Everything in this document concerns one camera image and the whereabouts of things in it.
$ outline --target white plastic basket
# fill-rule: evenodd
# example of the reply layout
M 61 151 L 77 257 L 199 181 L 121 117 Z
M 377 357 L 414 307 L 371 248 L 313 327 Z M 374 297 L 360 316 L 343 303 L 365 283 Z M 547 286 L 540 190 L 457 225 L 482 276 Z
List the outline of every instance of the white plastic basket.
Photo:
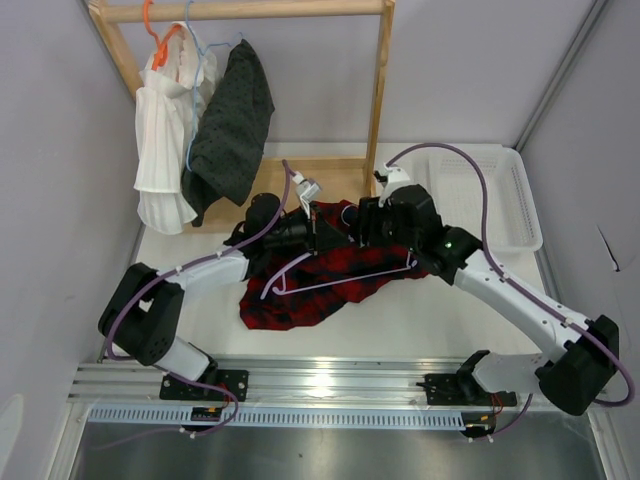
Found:
M 542 232 L 531 188 L 515 150 L 501 145 L 456 145 L 480 166 L 489 191 L 489 246 L 496 252 L 535 252 Z M 482 190 L 466 160 L 444 149 L 422 149 L 406 165 L 415 181 L 433 196 L 445 224 L 460 226 L 480 238 Z

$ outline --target white blouse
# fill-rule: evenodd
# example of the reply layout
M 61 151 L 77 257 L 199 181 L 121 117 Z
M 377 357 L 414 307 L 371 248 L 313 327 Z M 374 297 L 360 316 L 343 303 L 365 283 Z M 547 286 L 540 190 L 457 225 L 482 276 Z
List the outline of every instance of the white blouse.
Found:
M 198 55 L 186 25 L 176 24 L 182 29 L 167 42 L 166 64 L 152 70 L 151 55 L 140 72 L 144 86 L 136 92 L 140 162 L 134 188 L 140 192 L 138 215 L 145 225 L 166 235 L 181 233 L 184 224 L 196 217 L 182 196 L 180 179 L 186 150 L 197 128 L 193 125 L 193 88 Z M 216 57 L 207 52 L 195 82 L 198 119 L 219 79 Z

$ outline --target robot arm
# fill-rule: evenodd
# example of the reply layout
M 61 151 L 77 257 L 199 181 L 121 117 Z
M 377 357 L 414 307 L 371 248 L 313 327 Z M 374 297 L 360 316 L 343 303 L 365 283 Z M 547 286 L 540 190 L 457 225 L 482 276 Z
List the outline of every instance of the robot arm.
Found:
M 500 265 L 495 271 L 482 242 L 469 232 L 442 224 L 433 199 L 419 185 L 411 185 L 401 169 L 376 173 L 384 190 L 380 197 L 360 200 L 357 217 L 347 219 L 350 237 L 361 246 L 402 245 L 422 267 L 449 285 L 479 298 L 523 331 L 540 348 L 536 355 L 474 353 L 457 374 L 468 400 L 500 391 L 543 393 L 563 411 L 581 415 L 617 371 L 612 362 L 578 331 L 572 322 L 618 355 L 618 328 L 607 317 L 595 321 L 574 312 L 526 285 Z M 260 231 L 274 216 L 278 199 L 271 194 L 254 198 L 241 230 L 227 242 L 239 244 Z M 188 296 L 235 283 L 266 265 L 270 251 L 304 244 L 313 254 L 350 244 L 351 239 L 324 222 L 313 202 L 308 209 L 282 216 L 260 240 L 225 257 L 180 272 L 159 282 L 144 301 L 133 307 L 119 326 L 114 342 L 143 365 L 156 365 L 187 380 L 201 379 L 212 358 L 175 336 L 185 291 Z M 99 329 L 105 336 L 124 306 L 157 272 L 143 264 L 130 267 L 104 312 Z M 528 293 L 509 285 L 516 279 Z M 551 315 L 550 309 L 561 315 Z M 561 322 L 558 318 L 569 319 Z

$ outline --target orange hanger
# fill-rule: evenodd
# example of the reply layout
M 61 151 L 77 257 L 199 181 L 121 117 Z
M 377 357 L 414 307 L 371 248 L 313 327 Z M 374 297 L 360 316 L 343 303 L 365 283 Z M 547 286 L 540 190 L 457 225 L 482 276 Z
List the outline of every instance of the orange hanger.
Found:
M 153 29 L 151 28 L 151 23 L 149 22 L 149 5 L 151 5 L 152 3 L 153 0 L 144 0 L 144 5 L 142 7 L 142 18 L 144 19 L 144 28 L 147 29 L 147 33 L 151 35 L 156 41 L 157 51 L 153 57 L 153 65 L 151 66 L 151 69 L 157 70 L 158 67 L 163 67 L 164 64 L 167 63 L 167 42 L 174 33 L 182 30 L 182 27 L 180 25 L 174 25 L 167 32 L 162 41 L 160 41 L 160 38 L 158 37 L 156 32 L 153 31 Z

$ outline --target white table surface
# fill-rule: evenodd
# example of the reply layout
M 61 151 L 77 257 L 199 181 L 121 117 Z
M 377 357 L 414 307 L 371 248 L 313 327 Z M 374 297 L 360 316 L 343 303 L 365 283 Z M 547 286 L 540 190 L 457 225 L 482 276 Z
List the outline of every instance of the white table surface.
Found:
M 381 144 L 387 159 L 408 144 Z M 359 144 L 284 144 L 267 154 L 357 154 Z M 161 235 L 146 229 L 137 261 L 180 265 L 211 253 L 227 234 Z M 533 253 L 500 255 L 519 277 L 542 290 Z M 375 358 L 467 357 L 476 350 L 532 353 L 537 347 L 501 315 L 439 278 L 397 280 L 359 304 L 347 304 L 314 327 L 249 330 L 239 316 L 246 284 L 228 285 L 183 306 L 178 335 L 211 354 Z

